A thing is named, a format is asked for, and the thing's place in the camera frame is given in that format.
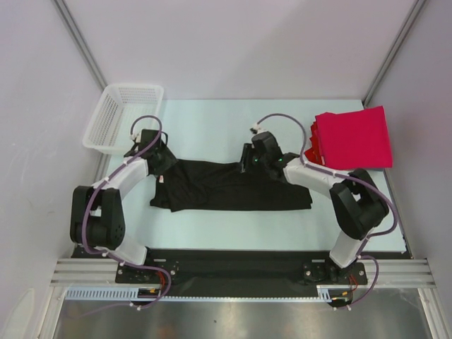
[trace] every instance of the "metal floor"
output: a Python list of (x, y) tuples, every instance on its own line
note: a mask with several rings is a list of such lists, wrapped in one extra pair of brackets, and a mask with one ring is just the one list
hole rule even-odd
[(428, 339), (416, 289), (377, 290), (352, 311), (290, 302), (159, 302), (140, 312), (106, 302), (65, 301), (54, 339)]

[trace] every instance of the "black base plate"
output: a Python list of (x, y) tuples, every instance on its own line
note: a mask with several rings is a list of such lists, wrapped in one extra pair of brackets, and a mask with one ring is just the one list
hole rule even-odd
[[(311, 261), (263, 259), (148, 261), (146, 264), (171, 273), (172, 287), (168, 295), (173, 297), (316, 297), (316, 285), (349, 285), (349, 274), (354, 275), (358, 284), (367, 284), (362, 263), (356, 263), (337, 281), (325, 278), (315, 283), (304, 279), (304, 266), (309, 264), (314, 272), (324, 263), (314, 263), (316, 267), (312, 267)], [(115, 281), (119, 284), (158, 284), (160, 279), (151, 270), (118, 266)]]

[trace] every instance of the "gray wall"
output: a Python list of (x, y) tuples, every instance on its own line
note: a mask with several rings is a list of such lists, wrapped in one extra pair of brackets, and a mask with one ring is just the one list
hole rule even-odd
[(452, 315), (452, 1), (430, 1), (372, 105), (384, 105), (405, 231)]
[(34, 288), (30, 338), (71, 248), (72, 191), (94, 177), (81, 138), (100, 90), (49, 0), (0, 1), (0, 46), (0, 333)]

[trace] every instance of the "white wall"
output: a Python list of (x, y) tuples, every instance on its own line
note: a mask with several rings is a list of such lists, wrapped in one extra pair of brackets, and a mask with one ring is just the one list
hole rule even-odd
[(66, 0), (108, 83), (168, 99), (360, 99), (414, 0)]
[(418, 258), (452, 316), (452, 1), (430, 1), (372, 105), (384, 105), (391, 177)]
[(0, 1), (0, 46), (1, 332), (29, 287), (34, 329), (71, 248), (71, 194), (93, 180), (98, 157), (81, 138), (100, 90), (49, 0)]

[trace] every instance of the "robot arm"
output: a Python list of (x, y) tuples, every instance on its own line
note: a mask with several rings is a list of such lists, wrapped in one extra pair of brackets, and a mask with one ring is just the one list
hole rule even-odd
[[(124, 162), (144, 149), (156, 136), (157, 131), (142, 130), (132, 149), (125, 155)], [(122, 200), (137, 183), (148, 175), (161, 175), (177, 161), (169, 148), (160, 139), (148, 152), (114, 176), (102, 187), (96, 196), (88, 218), (88, 245), (106, 249), (115, 257), (128, 263), (143, 265), (148, 249), (126, 234)], [(71, 214), (71, 240), (81, 244), (83, 215), (94, 190), (104, 181), (91, 186), (79, 186), (74, 190)]]
[(339, 270), (353, 264), (365, 238), (388, 215), (389, 209), (385, 201), (367, 187), (334, 177), (329, 172), (346, 174), (376, 187), (369, 173), (363, 169), (347, 173), (326, 170), (312, 163), (302, 164), (299, 155), (283, 154), (268, 131), (256, 134), (251, 142), (244, 145), (242, 171), (253, 172), (260, 167), (276, 180), (304, 186), (331, 199), (341, 232), (330, 259)]

